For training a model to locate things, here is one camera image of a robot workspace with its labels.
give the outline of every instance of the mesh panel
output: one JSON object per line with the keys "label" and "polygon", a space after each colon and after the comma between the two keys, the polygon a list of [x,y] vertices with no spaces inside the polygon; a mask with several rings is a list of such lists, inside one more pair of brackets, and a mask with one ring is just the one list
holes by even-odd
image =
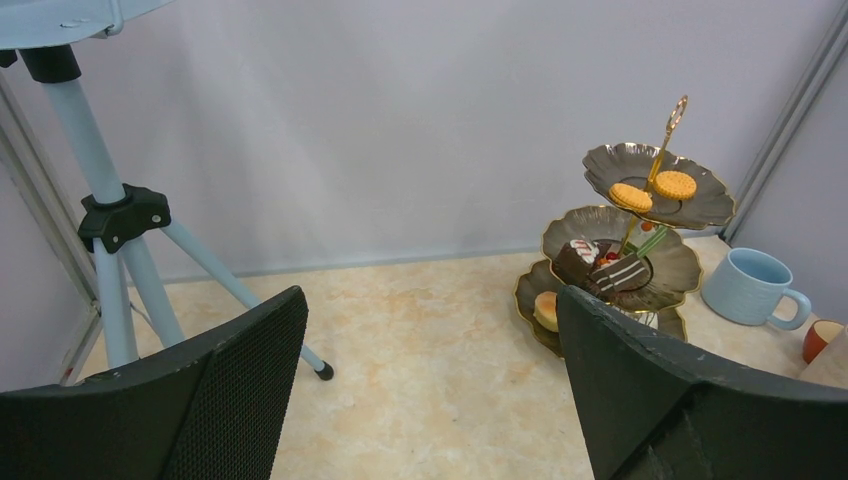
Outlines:
{"label": "mesh panel", "polygon": [[270,477],[306,316],[301,291],[216,350],[163,478]]}

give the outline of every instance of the white wall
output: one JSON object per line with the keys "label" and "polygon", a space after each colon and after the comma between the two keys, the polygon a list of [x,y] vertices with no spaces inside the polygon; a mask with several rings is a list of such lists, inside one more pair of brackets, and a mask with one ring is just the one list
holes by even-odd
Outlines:
{"label": "white wall", "polygon": [[733,245],[781,259],[819,316],[848,322],[848,58],[843,52]]}
{"label": "white wall", "polygon": [[0,161],[0,391],[58,381],[88,311]]}
{"label": "white wall", "polygon": [[[735,187],[837,0],[180,0],[77,51],[119,170],[236,271],[534,249],[659,143]],[[73,197],[43,93],[8,75]],[[199,270],[155,238],[166,277]]]}

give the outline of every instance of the mug handle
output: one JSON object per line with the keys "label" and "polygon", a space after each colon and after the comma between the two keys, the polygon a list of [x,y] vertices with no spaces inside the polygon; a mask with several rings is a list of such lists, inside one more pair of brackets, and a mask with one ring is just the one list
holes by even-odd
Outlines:
{"label": "mug handle", "polygon": [[807,318],[810,317],[810,313],[813,311],[810,299],[803,293],[790,288],[784,290],[783,296],[791,298],[798,304],[798,312],[795,314],[795,318],[787,321],[777,318],[774,315],[769,315],[769,323],[783,330],[795,330],[796,328],[800,328],[801,325],[807,321]]}

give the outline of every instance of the marbled table surface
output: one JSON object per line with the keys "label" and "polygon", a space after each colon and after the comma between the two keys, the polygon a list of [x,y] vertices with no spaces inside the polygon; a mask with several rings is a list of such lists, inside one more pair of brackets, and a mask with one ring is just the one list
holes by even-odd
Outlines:
{"label": "marbled table surface", "polygon": [[[686,243],[699,253],[705,277],[728,249],[716,237]],[[301,285],[310,306],[306,341],[336,369],[325,383],[300,363],[273,478],[592,478],[565,365],[533,339],[513,302],[516,277],[540,258],[245,279],[261,298]],[[212,282],[167,290],[188,336],[243,311]],[[697,293],[680,312],[690,342],[706,350],[793,377],[803,367],[806,327],[735,325]],[[781,304],[778,315],[792,313],[791,303]],[[142,320],[135,327],[142,355],[161,349]],[[101,336],[83,376],[106,365]]]}

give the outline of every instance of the mug rim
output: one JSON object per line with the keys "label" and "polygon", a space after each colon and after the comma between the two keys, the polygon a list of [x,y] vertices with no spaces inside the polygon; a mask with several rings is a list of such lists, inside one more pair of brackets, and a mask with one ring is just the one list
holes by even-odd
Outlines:
{"label": "mug rim", "polygon": [[[781,282],[781,283],[768,282],[768,281],[766,281],[766,280],[763,280],[763,279],[761,279],[761,278],[757,278],[757,277],[754,277],[753,275],[748,274],[748,272],[746,272],[746,271],[742,270],[741,268],[739,268],[739,266],[738,266],[738,265],[736,265],[736,263],[733,261],[732,256],[733,256],[733,253],[734,253],[734,252],[740,252],[740,253],[741,253],[741,252],[753,253],[754,255],[758,255],[758,256],[760,256],[760,257],[765,257],[765,258],[767,258],[767,259],[769,259],[769,260],[771,260],[771,261],[775,262],[775,263],[776,263],[776,264],[778,264],[781,268],[783,268],[783,270],[785,270],[785,271],[786,271],[786,273],[788,273],[788,274],[789,274],[789,280],[788,280],[788,281],[786,281],[786,282]],[[792,270],[790,270],[790,269],[789,269],[789,267],[787,267],[785,263],[781,262],[780,260],[778,260],[778,259],[777,259],[777,258],[775,258],[774,256],[769,255],[769,254],[768,254],[768,253],[766,253],[766,252],[762,252],[762,251],[760,251],[760,250],[757,250],[757,249],[755,249],[755,248],[747,248],[747,247],[731,248],[731,249],[730,249],[730,251],[729,251],[729,252],[727,252],[727,262],[728,262],[728,263],[729,263],[729,264],[730,264],[730,265],[731,265],[731,266],[732,266],[732,267],[733,267],[733,268],[734,268],[737,272],[741,273],[742,275],[746,276],[747,278],[750,278],[751,280],[756,280],[756,281],[758,281],[758,282],[765,283],[765,284],[768,284],[768,285],[782,285],[782,286],[788,286],[788,285],[790,285],[790,284],[792,283],[792,281],[795,279],[795,277],[792,275]]]}

